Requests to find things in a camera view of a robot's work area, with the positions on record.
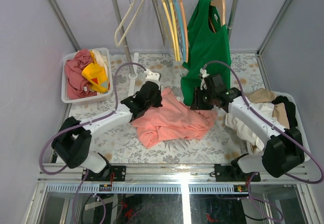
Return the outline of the salmon pink t shirt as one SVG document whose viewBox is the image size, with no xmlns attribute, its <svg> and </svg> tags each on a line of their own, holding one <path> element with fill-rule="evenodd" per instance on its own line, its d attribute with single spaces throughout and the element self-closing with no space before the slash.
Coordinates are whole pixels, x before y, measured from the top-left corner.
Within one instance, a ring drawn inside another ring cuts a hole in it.
<svg viewBox="0 0 324 224">
<path fill-rule="evenodd" d="M 215 110 L 191 110 L 175 97 L 170 87 L 165 88 L 161 96 L 161 107 L 152 107 L 132 121 L 145 148 L 175 139 L 201 140 L 214 127 L 218 116 Z"/>
</svg>

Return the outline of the white garment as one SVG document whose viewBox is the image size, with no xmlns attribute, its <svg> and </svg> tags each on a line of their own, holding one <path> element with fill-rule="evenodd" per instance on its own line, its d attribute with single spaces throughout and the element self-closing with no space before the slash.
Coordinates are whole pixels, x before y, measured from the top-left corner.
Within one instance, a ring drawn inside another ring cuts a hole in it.
<svg viewBox="0 0 324 224">
<path fill-rule="evenodd" d="M 269 119 L 277 122 L 277 118 L 272 116 L 274 110 L 274 105 L 272 103 L 251 103 L 251 105 L 260 110 L 261 113 L 263 113 Z M 230 113 L 227 113 L 225 116 L 225 125 L 235 130 L 237 136 L 247 142 L 248 150 L 251 153 L 257 154 L 264 150 L 265 145 L 260 138 L 241 120 L 234 117 Z"/>
</svg>

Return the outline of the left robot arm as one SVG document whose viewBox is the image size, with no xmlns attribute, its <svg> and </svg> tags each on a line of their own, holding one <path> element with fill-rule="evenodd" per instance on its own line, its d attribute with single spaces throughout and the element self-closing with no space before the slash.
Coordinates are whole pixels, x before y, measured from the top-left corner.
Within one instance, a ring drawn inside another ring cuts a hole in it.
<svg viewBox="0 0 324 224">
<path fill-rule="evenodd" d="M 106 115 L 84 121 L 67 118 L 51 147 L 68 168 L 83 167 L 93 174 L 96 181 L 112 181 L 116 174 L 111 164 L 102 154 L 90 151 L 91 141 L 106 131 L 144 116 L 151 107 L 161 107 L 161 102 L 160 84 L 147 81 L 138 92 L 122 100 L 116 110 Z"/>
</svg>

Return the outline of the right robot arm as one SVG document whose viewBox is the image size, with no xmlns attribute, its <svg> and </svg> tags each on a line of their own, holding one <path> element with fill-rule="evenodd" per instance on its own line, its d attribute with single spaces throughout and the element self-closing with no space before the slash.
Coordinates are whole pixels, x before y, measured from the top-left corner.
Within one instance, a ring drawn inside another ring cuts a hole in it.
<svg viewBox="0 0 324 224">
<path fill-rule="evenodd" d="M 302 134 L 286 128 L 256 108 L 237 88 L 227 89 L 221 75 L 202 71 L 194 91 L 192 110 L 220 108 L 240 120 L 263 144 L 258 153 L 244 154 L 231 162 L 231 176 L 242 181 L 252 172 L 267 172 L 278 178 L 305 161 Z"/>
</svg>

